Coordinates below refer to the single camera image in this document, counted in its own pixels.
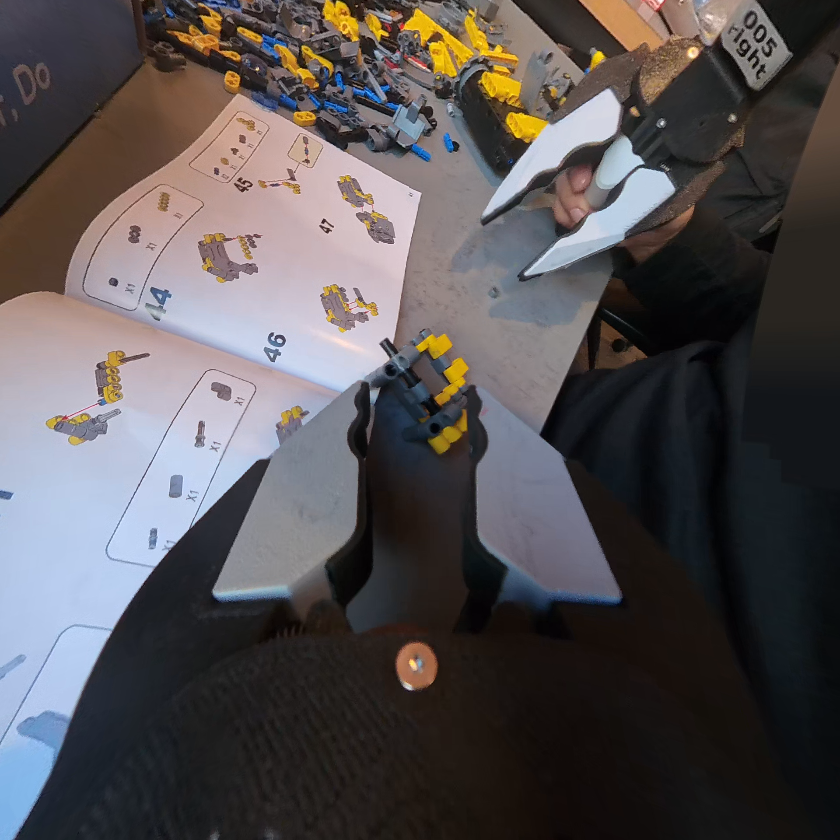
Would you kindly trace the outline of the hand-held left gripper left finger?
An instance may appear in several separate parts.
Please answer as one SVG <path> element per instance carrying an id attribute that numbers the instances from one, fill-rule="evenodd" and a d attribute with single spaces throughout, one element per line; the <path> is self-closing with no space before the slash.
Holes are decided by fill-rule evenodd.
<path id="1" fill-rule="evenodd" d="M 372 569 L 366 453 L 371 391 L 353 383 L 271 456 L 213 588 L 218 602 L 283 602 L 299 620 L 346 607 Z"/>

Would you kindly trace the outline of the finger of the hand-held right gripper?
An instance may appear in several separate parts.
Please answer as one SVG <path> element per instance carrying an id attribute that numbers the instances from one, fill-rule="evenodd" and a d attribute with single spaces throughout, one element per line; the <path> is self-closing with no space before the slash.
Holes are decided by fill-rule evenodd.
<path id="1" fill-rule="evenodd" d="M 499 184 L 480 216 L 481 224 L 518 205 L 546 176 L 561 171 L 572 153 L 614 140 L 622 118 L 623 104 L 607 88 L 546 126 Z"/>
<path id="2" fill-rule="evenodd" d="M 592 212 L 522 269 L 521 281 L 572 266 L 618 245 L 676 190 L 669 175 L 659 168 L 639 166 L 621 182 L 614 177 L 603 180 L 601 175 L 601 170 L 595 171 L 585 193 Z"/>

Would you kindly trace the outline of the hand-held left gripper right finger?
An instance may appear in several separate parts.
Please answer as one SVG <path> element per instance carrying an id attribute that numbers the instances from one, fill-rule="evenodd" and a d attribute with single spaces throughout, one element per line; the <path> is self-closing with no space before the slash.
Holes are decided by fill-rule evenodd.
<path id="1" fill-rule="evenodd" d="M 484 629 L 504 603 L 543 627 L 561 603 L 619 606 L 623 593 L 564 457 L 483 388 L 468 389 L 466 419 L 459 629 Z"/>

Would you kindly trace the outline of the yellow five-hole brick beam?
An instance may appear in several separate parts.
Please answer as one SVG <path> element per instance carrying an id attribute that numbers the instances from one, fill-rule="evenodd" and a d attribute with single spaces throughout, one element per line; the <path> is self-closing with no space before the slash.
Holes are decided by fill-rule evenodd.
<path id="1" fill-rule="evenodd" d="M 439 423 L 432 423 L 430 428 L 432 426 L 437 429 L 437 432 L 431 434 L 427 442 L 437 455 L 443 455 L 467 433 L 467 412 L 462 410 L 459 417 L 450 425 L 440 426 Z"/>
<path id="2" fill-rule="evenodd" d="M 419 353 L 429 360 L 433 370 L 445 381 L 443 389 L 434 396 L 436 404 L 443 406 L 466 387 L 469 367 L 462 358 L 450 357 L 454 345 L 445 333 L 436 336 L 431 330 L 423 329 L 414 344 Z"/>

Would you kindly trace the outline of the grey yellow brick assembly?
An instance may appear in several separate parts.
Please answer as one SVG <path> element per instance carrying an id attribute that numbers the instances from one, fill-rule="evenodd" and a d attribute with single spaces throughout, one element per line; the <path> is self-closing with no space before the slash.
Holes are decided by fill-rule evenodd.
<path id="1" fill-rule="evenodd" d="M 431 424 L 450 425 L 462 410 L 466 410 L 467 433 L 461 439 L 468 439 L 469 456 L 480 461 L 487 452 L 488 439 L 487 431 L 480 423 L 480 400 L 475 389 L 469 386 L 466 375 L 466 387 L 461 393 L 443 406 L 436 404 L 434 396 L 443 389 L 445 381 L 417 350 L 414 342 L 418 337 L 419 334 L 401 348 L 387 338 L 380 342 L 386 361 L 363 378 L 353 397 L 353 406 L 358 408 L 364 422 L 371 424 L 376 397 L 383 391 L 394 392 L 411 418 L 411 423 L 402 431 L 402 439 L 409 444 L 424 443 L 428 447 L 428 438 L 437 432 L 434 426 L 430 428 Z"/>

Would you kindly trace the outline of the grey desk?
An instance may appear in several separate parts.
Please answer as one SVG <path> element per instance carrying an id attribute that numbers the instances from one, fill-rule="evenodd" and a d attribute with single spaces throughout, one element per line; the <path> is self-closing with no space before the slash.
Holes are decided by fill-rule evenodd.
<path id="1" fill-rule="evenodd" d="M 96 212 L 186 149 L 231 99 L 221 76 L 192 64 L 163 73 L 145 61 L 2 213 L 2 300 L 62 291 L 70 257 Z M 475 362 L 477 381 L 530 424 L 553 396 L 606 285 L 606 258 L 519 283 L 516 272 L 553 237 L 548 197 L 532 196 L 488 227 L 480 209 L 498 178 L 461 119 L 434 106 L 439 131 L 431 163 L 408 154 L 352 153 L 423 194 L 411 246 L 398 336 L 445 328 Z M 489 287 L 500 289 L 496 300 Z"/>

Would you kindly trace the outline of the person's right hand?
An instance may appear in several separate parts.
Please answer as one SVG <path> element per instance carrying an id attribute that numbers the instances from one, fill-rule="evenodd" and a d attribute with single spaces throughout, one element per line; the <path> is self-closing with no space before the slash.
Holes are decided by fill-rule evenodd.
<path id="1" fill-rule="evenodd" d="M 591 164 L 578 164 L 559 173 L 554 182 L 553 216 L 562 228 L 572 230 L 592 212 L 585 196 L 592 177 Z"/>

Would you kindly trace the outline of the yellow black brick vehicle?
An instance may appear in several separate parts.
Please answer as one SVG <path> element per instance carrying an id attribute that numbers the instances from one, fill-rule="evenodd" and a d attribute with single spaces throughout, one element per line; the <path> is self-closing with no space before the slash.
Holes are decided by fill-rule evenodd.
<path id="1" fill-rule="evenodd" d="M 555 65 L 554 49 L 531 55 L 521 80 L 501 63 L 502 54 L 485 52 L 458 71 L 454 96 L 470 136 L 497 174 L 509 173 L 541 131 L 557 119 L 574 87 Z"/>

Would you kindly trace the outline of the black office chair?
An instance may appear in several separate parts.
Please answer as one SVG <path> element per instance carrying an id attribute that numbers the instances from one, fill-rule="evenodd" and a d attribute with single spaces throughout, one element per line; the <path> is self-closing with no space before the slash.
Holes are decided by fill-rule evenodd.
<path id="1" fill-rule="evenodd" d="M 624 341 L 625 350 L 633 346 L 646 356 L 655 355 L 658 352 L 655 343 L 650 339 L 650 337 L 647 336 L 644 331 L 639 329 L 636 324 L 628 321 L 623 316 L 623 313 L 605 308 L 602 304 L 600 304 L 596 308 L 585 331 L 586 361 L 587 369 L 589 371 L 593 371 L 595 369 L 598 361 L 598 354 L 601 346 L 602 325 L 604 323 L 618 333 L 621 337 L 621 341 Z"/>

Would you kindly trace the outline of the person's dark clothing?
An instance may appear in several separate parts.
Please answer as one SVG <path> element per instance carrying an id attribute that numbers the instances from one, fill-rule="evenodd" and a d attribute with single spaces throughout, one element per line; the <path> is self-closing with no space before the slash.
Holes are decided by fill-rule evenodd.
<path id="1" fill-rule="evenodd" d="M 755 320 L 571 377 L 546 438 L 719 614 L 820 838 L 838 838 L 838 373 L 751 353 Z"/>

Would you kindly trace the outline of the grey sloped brick piece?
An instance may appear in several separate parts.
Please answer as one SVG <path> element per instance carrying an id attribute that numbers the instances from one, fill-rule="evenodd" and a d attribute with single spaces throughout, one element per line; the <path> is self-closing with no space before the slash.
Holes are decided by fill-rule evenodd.
<path id="1" fill-rule="evenodd" d="M 400 105 L 392 121 L 385 126 L 386 135 L 405 151 L 410 151 L 421 137 L 431 129 L 424 116 L 427 98 L 424 94 L 410 101 L 408 106 Z"/>

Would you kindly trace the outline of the pile of loose brick pieces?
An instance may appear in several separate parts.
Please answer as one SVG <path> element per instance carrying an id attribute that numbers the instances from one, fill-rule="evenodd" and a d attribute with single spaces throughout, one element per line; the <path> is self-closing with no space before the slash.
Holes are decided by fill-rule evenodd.
<path id="1" fill-rule="evenodd" d="M 273 112 L 288 110 L 296 124 L 344 151 L 364 143 L 376 153 L 411 153 L 424 161 L 431 155 L 422 142 L 438 128 L 433 100 L 451 119 L 463 120 L 454 84 L 467 61 L 502 54 L 517 80 L 527 65 L 519 68 L 495 3 L 429 4 L 431 10 L 427 2 L 133 2 L 158 70 L 193 61 L 219 72 L 227 92 L 247 93 Z M 571 70 L 553 49 L 573 90 L 583 71 Z M 397 107 L 420 95 L 427 98 L 423 113 L 431 131 L 404 150 L 385 126 Z"/>

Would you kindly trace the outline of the open instruction booklet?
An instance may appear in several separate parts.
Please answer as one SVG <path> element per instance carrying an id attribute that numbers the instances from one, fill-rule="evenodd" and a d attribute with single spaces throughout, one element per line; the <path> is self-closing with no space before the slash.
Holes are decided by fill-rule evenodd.
<path id="1" fill-rule="evenodd" d="M 2 838 L 153 568 L 375 368 L 421 193 L 235 97 L 1 309 Z"/>

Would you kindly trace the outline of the dark blue cardboard box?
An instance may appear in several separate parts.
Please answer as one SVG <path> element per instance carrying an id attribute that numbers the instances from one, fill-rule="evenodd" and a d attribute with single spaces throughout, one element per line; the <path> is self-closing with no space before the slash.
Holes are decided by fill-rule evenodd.
<path id="1" fill-rule="evenodd" d="M 1 2 L 1 204 L 142 62 L 131 2 Z"/>

